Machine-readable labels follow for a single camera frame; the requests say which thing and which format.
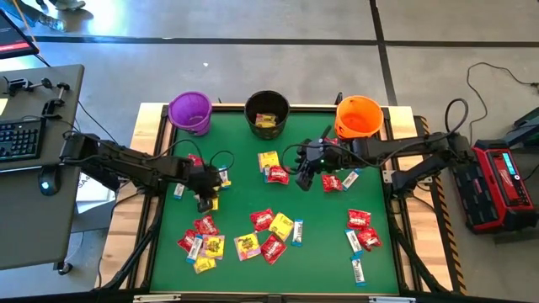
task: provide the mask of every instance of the orange bucket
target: orange bucket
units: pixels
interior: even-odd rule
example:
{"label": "orange bucket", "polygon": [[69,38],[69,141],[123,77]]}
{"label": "orange bucket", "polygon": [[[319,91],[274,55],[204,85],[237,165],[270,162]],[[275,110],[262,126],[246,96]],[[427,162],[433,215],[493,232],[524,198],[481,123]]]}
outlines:
{"label": "orange bucket", "polygon": [[376,101],[350,96],[337,106],[335,133],[341,139],[369,137],[380,130],[383,122],[384,114]]}

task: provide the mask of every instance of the wooden table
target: wooden table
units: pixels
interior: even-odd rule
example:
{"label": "wooden table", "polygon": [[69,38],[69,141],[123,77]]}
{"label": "wooden table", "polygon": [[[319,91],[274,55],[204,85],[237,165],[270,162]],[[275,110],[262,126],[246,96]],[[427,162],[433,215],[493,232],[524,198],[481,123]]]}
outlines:
{"label": "wooden table", "polygon": [[[131,141],[131,148],[141,152],[153,154],[157,138],[157,129],[164,105],[165,104],[141,104],[136,121],[135,131]],[[214,106],[226,105],[230,104],[214,104]],[[417,135],[414,124],[414,116],[410,107],[389,107],[389,112],[391,115],[391,125],[394,138],[405,138]],[[164,130],[163,150],[166,148],[165,146],[168,146],[171,130],[172,126],[170,123],[167,123]],[[385,137],[385,131],[382,131],[382,138]],[[421,157],[402,157],[398,159],[398,162],[400,168],[405,170],[414,166],[421,160]],[[118,199],[132,195],[133,193],[135,193],[135,189],[128,185],[120,191]],[[416,189],[414,194],[432,204],[430,193]],[[132,252],[135,245],[137,228],[141,219],[143,199],[144,198],[142,195],[137,196],[133,199],[127,200],[125,203],[122,203],[115,209],[100,266],[103,284],[106,284],[113,278]],[[435,213],[413,198],[407,199],[407,202],[410,225],[412,227],[412,235],[417,254],[421,257],[429,271],[436,277],[438,282],[448,290],[453,290],[451,276],[448,269],[448,262],[446,259],[446,254],[444,253],[442,237],[440,235],[438,220],[436,219]],[[151,203],[147,226],[150,225],[153,218],[156,204],[157,198],[155,198]],[[399,217],[399,224],[402,224],[402,220],[400,219],[401,218]],[[140,285],[144,276],[144,271],[147,264],[147,252],[148,247],[141,256],[141,260],[139,262],[135,283],[136,286]],[[401,255],[403,259],[405,280],[408,287],[412,290],[414,285],[412,280],[411,266],[408,261],[408,257],[402,251],[402,249]],[[452,263],[455,259],[454,256],[448,257],[451,260],[450,263]]]}

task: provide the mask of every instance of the black desk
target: black desk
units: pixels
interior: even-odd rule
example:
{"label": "black desk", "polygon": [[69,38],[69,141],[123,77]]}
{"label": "black desk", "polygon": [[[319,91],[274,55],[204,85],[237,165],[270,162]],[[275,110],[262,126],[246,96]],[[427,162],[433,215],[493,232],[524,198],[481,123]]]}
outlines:
{"label": "black desk", "polygon": [[[48,77],[55,84],[66,82],[71,90],[64,93],[66,106],[58,113],[72,124],[83,72],[82,65],[74,65],[0,72],[0,77],[23,77],[34,83]],[[0,89],[5,89],[5,83],[0,82]],[[25,115],[39,116],[43,104],[50,98],[57,98],[57,94],[58,89],[37,88],[33,93],[21,91],[9,99],[0,120],[16,120]],[[41,158],[1,164],[0,170],[18,165],[38,167],[59,162],[63,145],[61,134],[70,129],[68,124],[62,122],[47,122]],[[61,190],[50,197],[42,195],[39,190],[38,172],[39,169],[30,169],[0,173],[0,269],[61,262],[66,257],[80,169],[62,167]]]}

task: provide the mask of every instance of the purple bucket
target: purple bucket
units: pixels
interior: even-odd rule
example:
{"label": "purple bucket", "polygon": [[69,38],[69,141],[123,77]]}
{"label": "purple bucket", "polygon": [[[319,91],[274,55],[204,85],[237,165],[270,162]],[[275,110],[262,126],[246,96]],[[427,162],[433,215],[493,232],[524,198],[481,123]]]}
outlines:
{"label": "purple bucket", "polygon": [[203,136],[210,130],[211,101],[199,92],[182,93],[168,105],[170,122],[194,136]]}

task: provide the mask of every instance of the red power station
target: red power station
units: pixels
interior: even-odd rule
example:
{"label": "red power station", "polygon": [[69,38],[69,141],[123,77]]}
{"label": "red power station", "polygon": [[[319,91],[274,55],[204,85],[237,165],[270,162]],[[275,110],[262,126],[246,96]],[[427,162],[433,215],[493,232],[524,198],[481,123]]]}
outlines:
{"label": "red power station", "polygon": [[518,231],[537,213],[505,141],[477,141],[472,165],[452,169],[467,227],[476,233]]}

